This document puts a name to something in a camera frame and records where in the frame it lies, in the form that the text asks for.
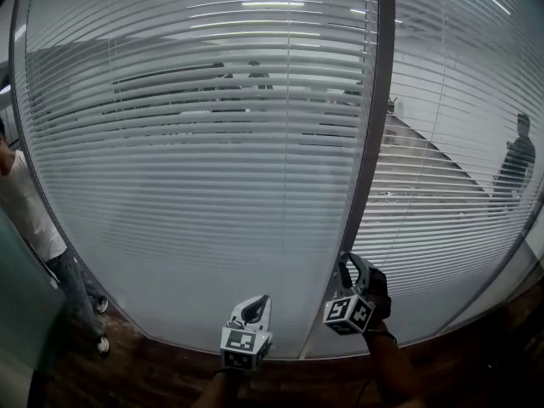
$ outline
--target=jeans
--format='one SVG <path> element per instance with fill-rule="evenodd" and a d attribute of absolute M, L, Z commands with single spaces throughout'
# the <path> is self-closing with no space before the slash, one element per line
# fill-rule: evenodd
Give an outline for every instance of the jeans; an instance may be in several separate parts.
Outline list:
<path fill-rule="evenodd" d="M 96 287 L 84 285 L 81 267 L 68 250 L 58 257 L 51 258 L 46 265 L 59 280 L 60 290 L 68 299 L 71 311 L 89 326 L 97 338 L 102 337 L 104 331 L 94 317 L 93 303 L 104 295 L 101 295 Z"/>

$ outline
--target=forearm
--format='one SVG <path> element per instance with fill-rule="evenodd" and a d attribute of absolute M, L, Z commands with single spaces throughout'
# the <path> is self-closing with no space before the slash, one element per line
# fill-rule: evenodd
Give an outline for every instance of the forearm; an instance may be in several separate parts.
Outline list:
<path fill-rule="evenodd" d="M 386 331 L 387 327 L 379 321 L 372 329 Z M 371 353 L 372 368 L 383 403 L 398 405 L 413 401 L 417 404 L 414 406 L 424 406 L 416 372 L 395 342 L 389 337 L 369 332 L 363 337 Z"/>
<path fill-rule="evenodd" d="M 219 371 L 204 388 L 192 408 L 226 408 L 236 399 L 241 383 L 241 372 Z"/>

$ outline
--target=white t-shirt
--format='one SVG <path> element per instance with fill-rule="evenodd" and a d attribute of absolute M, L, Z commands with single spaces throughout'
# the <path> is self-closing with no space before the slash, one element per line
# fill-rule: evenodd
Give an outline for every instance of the white t-shirt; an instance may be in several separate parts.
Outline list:
<path fill-rule="evenodd" d="M 42 261 L 47 262 L 66 250 L 37 194 L 22 151 L 15 152 L 9 174 L 0 175 L 0 205 Z"/>

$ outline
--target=window blinds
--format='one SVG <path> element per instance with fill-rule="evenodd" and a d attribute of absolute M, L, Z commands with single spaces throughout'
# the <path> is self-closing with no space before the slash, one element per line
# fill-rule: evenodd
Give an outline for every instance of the window blinds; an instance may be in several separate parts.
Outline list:
<path fill-rule="evenodd" d="M 19 0 L 37 180 L 143 331 L 218 350 L 250 296 L 276 357 L 319 308 L 360 167 L 377 0 Z"/>
<path fill-rule="evenodd" d="M 386 272 L 400 340 L 470 300 L 540 194 L 541 2 L 397 0 L 390 113 L 354 251 Z"/>

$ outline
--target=wooden floor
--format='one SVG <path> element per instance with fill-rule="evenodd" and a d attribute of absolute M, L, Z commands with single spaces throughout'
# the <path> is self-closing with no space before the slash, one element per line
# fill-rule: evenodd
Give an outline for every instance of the wooden floor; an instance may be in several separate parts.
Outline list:
<path fill-rule="evenodd" d="M 535 286 L 469 326 L 405 348 L 428 406 L 544 406 L 544 343 L 534 341 L 506 369 L 486 365 L 489 353 L 507 349 L 506 335 L 543 298 L 543 290 Z M 101 359 L 81 327 L 72 323 L 50 376 L 36 374 L 33 379 L 31 408 L 190 406 L 218 368 L 215 355 L 148 340 L 115 313 L 101 317 L 110 337 L 110 357 Z M 246 379 L 238 406 L 349 408 L 371 377 L 366 357 L 266 361 Z M 381 406 L 374 381 L 360 406 Z"/>

